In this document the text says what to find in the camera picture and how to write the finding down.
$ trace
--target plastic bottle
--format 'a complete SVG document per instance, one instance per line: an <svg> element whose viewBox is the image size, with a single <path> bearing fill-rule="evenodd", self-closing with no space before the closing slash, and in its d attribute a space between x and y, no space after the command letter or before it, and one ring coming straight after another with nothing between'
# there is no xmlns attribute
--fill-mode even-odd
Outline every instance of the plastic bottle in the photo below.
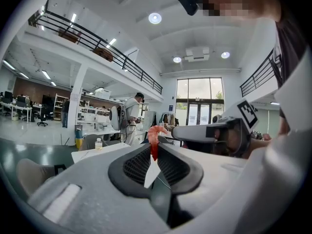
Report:
<svg viewBox="0 0 312 234"><path fill-rule="evenodd" d="M98 150L98 151L102 150L102 145L103 145L103 143L102 143L101 139L97 138L97 140L96 140L96 150Z"/></svg>

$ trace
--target brown wall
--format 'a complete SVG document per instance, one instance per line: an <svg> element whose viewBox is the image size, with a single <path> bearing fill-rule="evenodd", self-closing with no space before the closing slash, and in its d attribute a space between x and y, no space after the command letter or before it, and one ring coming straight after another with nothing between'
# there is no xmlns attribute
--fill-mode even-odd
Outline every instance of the brown wall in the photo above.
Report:
<svg viewBox="0 0 312 234"><path fill-rule="evenodd" d="M39 83L35 83L32 81L28 81L28 80L24 80L20 78L16 78L16 82L15 82L15 86L13 90L14 97L17 97L18 95L23 94L25 96L29 96L30 100L32 100L33 102L37 102L37 103L42 103L43 95L55 97L56 94L58 94L60 96L69 98L70 93L71 92L63 90L63 89L45 86ZM109 109L114 106L114 104L112 103L104 102L102 100L88 98L84 96L81 96L81 100L90 101L90 104L93 107L105 106L107 109Z"/></svg>

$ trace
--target white shirt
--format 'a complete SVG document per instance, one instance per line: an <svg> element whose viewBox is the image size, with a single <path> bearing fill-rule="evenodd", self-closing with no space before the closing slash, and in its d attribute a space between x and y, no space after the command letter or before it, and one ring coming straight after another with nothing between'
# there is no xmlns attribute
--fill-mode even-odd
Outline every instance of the white shirt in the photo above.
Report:
<svg viewBox="0 0 312 234"><path fill-rule="evenodd" d="M128 120L130 120L130 117L138 118L140 104L137 102L136 99L128 99L124 106L127 112Z"/></svg>

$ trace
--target balcony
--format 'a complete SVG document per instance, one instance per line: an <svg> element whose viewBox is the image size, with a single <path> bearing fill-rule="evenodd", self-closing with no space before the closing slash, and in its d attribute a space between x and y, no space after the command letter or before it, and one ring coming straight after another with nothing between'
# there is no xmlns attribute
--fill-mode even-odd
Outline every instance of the balcony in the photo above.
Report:
<svg viewBox="0 0 312 234"><path fill-rule="evenodd" d="M281 56L273 60L273 50L257 68L257 70L240 86L242 96L256 90L274 76L273 66L281 67Z"/></svg>
<svg viewBox="0 0 312 234"><path fill-rule="evenodd" d="M131 73L140 81L145 82L153 90L162 93L162 86L143 71L136 63L125 56L117 48L109 45L107 41L97 36L88 29L71 22L67 18L57 15L50 11L37 11L29 20L28 24L49 30L52 33L82 46L89 51L99 55L109 62L113 62L116 68Z"/></svg>

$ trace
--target red shrimp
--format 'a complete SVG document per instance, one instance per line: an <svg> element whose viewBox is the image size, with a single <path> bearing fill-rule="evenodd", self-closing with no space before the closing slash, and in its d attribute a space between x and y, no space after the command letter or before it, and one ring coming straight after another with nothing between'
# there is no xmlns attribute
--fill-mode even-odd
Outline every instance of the red shrimp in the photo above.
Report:
<svg viewBox="0 0 312 234"><path fill-rule="evenodd" d="M158 157L158 133L163 132L164 134L167 134L167 130L162 126L153 126L148 130L148 141L151 144L151 154L153 156L153 159L156 161Z"/></svg>

